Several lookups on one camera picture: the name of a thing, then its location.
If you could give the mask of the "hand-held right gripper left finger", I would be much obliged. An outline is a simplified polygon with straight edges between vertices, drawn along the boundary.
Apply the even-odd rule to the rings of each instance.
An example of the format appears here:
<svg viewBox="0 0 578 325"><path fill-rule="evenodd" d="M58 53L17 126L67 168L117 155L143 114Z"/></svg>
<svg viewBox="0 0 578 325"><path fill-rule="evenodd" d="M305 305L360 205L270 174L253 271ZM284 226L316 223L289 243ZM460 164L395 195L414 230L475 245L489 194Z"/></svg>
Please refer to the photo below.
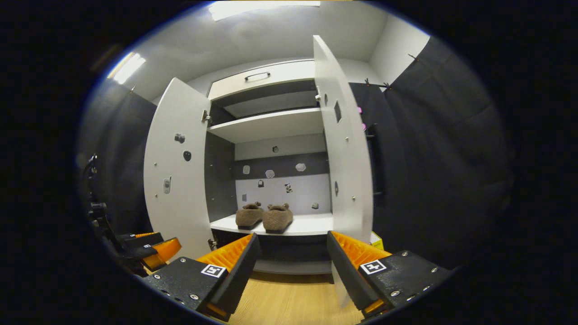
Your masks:
<svg viewBox="0 0 578 325"><path fill-rule="evenodd" d="M248 234L198 259L184 256L143 278L166 299L205 316L229 321L261 254L257 234Z"/></svg>

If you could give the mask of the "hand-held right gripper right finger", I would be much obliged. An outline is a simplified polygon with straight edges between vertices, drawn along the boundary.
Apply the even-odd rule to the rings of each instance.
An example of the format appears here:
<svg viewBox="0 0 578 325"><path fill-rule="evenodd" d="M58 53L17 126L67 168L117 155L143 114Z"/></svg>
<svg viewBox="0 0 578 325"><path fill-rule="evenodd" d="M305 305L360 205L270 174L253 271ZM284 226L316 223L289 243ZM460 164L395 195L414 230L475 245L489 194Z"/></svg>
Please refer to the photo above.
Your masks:
<svg viewBox="0 0 578 325"><path fill-rule="evenodd" d="M404 308L443 284L447 270L407 250L389 253L328 231L327 251L355 307L365 320Z"/></svg>

